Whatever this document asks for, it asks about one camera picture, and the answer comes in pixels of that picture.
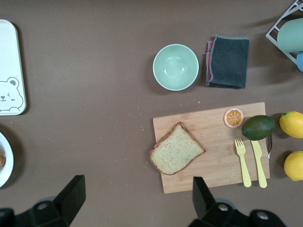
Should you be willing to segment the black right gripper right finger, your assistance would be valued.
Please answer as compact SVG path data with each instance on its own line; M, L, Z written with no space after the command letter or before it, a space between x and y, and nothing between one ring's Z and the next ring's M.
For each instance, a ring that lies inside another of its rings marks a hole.
M267 210L246 216L226 202L216 202L202 177L193 177L193 205L197 214L191 227L284 227L284 222Z

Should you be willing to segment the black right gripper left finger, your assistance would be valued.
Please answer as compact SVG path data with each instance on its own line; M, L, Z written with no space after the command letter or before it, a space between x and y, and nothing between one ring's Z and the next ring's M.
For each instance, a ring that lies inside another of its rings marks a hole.
M68 227L86 199L85 176L76 175L52 200L36 203L23 213L0 209L2 227Z

